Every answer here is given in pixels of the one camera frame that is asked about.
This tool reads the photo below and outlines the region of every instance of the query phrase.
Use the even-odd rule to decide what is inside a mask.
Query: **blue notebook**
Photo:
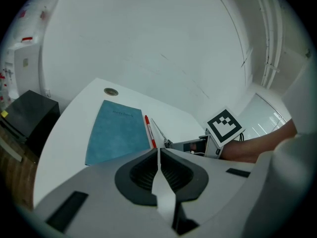
[[[150,148],[140,109],[104,101],[86,152],[86,165],[114,159]]]

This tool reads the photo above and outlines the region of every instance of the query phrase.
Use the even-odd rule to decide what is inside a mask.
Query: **pen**
[[[150,138],[152,140],[153,147],[156,148],[157,145],[155,144],[155,140],[154,140],[154,136],[153,136],[153,133],[152,133],[152,130],[151,130],[150,121],[149,121],[148,116],[145,116],[145,122],[147,123],[148,131],[149,131],[149,134],[150,134]]]

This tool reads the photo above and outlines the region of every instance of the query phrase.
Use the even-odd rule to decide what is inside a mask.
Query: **black box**
[[[39,157],[59,117],[58,102],[29,90],[2,112],[0,125]]]

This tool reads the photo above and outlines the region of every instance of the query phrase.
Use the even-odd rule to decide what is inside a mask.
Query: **white table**
[[[114,88],[118,96],[104,93]],[[33,201],[36,206],[54,188],[84,169],[88,140],[103,100],[142,110],[172,142],[198,138],[203,128],[190,114],[125,87],[96,78],[69,104],[51,131],[38,164]],[[157,147],[163,137],[151,121]]]

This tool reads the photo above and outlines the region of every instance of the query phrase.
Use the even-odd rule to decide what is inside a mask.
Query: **white pipe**
[[[272,64],[272,57],[273,57],[273,49],[274,49],[274,24],[273,24],[273,17],[272,17],[272,11],[269,4],[269,0],[263,0],[266,16],[267,16],[267,22],[268,22],[268,61],[267,64]],[[262,86],[265,86],[267,78],[268,78],[269,69],[266,69],[266,73],[264,74],[263,84]]]
[[[268,46],[269,46],[268,25],[267,25],[266,13],[265,13],[265,9],[264,9],[262,0],[258,0],[258,2],[259,2],[259,5],[260,5],[260,11],[262,13],[262,18],[263,18],[263,22],[264,22],[265,38],[266,38],[265,64],[267,64],[267,62],[268,62]],[[267,66],[265,66],[261,85],[263,85],[264,77],[265,77],[265,74],[267,72],[268,72],[268,68],[267,68]]]
[[[282,44],[283,44],[283,20],[282,20],[281,6],[278,0],[273,0],[273,3],[275,7],[275,15],[276,15],[276,22],[277,22],[277,46],[276,46],[274,67],[278,68],[279,59],[282,53]],[[275,74],[276,74],[276,70],[273,70],[271,78],[267,84],[267,89],[271,87]]]

